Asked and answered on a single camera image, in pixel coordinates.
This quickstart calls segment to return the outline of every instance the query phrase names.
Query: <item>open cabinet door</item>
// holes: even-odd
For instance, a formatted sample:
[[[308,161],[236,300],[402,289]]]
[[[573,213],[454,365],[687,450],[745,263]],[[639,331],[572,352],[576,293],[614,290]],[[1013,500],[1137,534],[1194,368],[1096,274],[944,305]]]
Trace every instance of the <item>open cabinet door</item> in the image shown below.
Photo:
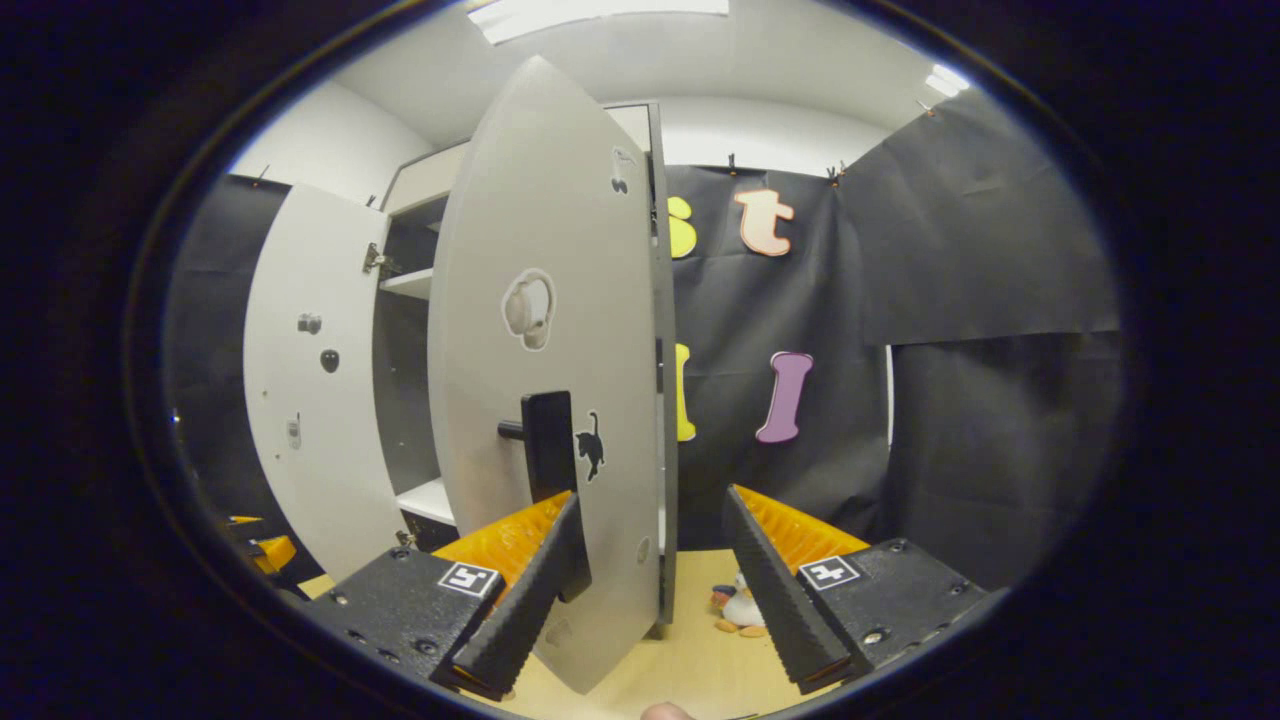
[[[335,583],[406,529],[374,411],[378,270],[364,270],[387,228],[376,210],[294,186],[262,245],[244,316],[259,461],[289,527]],[[300,327],[303,315],[311,322]]]
[[[570,391],[591,587],[535,646],[585,693],[658,618],[658,372],[643,151],[541,58],[471,140],[444,213],[428,329],[431,425],[466,534],[530,503],[521,397]]]

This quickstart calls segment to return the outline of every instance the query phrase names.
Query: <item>plush toy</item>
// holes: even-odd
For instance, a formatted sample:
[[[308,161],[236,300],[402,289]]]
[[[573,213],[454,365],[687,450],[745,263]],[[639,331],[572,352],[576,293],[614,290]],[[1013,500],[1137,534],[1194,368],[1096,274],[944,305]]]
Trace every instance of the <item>plush toy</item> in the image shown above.
[[[746,578],[741,573],[737,574],[733,585],[712,588],[712,605],[723,615],[716,621],[717,629],[737,633],[744,638],[760,638],[768,633],[764,629],[764,616],[755,606],[755,598],[751,597]]]

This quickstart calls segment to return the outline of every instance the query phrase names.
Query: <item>black cat sticker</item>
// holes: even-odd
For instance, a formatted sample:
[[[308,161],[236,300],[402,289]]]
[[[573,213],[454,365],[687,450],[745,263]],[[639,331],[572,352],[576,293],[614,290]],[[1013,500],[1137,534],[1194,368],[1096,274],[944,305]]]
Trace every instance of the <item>black cat sticker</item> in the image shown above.
[[[577,456],[586,457],[591,462],[591,471],[586,474],[586,482],[595,479],[604,465],[604,441],[600,439],[600,416],[595,410],[588,413],[591,416],[591,432],[577,433]]]

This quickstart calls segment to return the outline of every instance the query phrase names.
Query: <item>table surface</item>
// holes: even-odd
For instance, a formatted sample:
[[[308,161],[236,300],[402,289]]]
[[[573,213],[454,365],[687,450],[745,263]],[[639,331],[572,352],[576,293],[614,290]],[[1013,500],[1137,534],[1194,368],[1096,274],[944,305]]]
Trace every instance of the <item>table surface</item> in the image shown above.
[[[773,641],[744,638],[716,629],[712,585],[732,584],[737,561],[728,550],[682,551],[676,556],[675,623],[662,639],[640,641],[622,662],[588,694],[564,687],[530,655],[513,697],[493,703],[535,720],[636,720],[657,702],[673,702],[699,720],[764,715],[817,697],[836,685],[801,697],[787,680]],[[302,585],[319,594],[330,583],[317,578]]]

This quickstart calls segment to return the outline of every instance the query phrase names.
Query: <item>foam letter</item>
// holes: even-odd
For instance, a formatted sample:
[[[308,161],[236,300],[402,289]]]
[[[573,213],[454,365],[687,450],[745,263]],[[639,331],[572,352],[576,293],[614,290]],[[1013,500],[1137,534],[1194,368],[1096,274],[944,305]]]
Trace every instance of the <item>foam letter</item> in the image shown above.
[[[804,352],[776,352],[769,365],[777,377],[773,380],[773,402],[769,404],[769,416],[764,427],[755,430],[760,442],[786,442],[797,434],[796,410],[800,409],[800,392],[804,378],[813,369],[813,357]]]
[[[733,196],[742,204],[742,242],[760,255],[778,256],[791,251],[791,241],[774,234],[778,218],[794,219],[795,208],[778,202],[776,190],[751,190]]]
[[[694,209],[684,197],[668,197],[667,214],[671,223],[671,256],[684,258],[698,245],[698,231],[685,222],[694,215]]]
[[[689,361],[689,346],[676,343],[676,439],[687,442],[698,434],[698,427],[689,421],[685,410],[685,363]]]

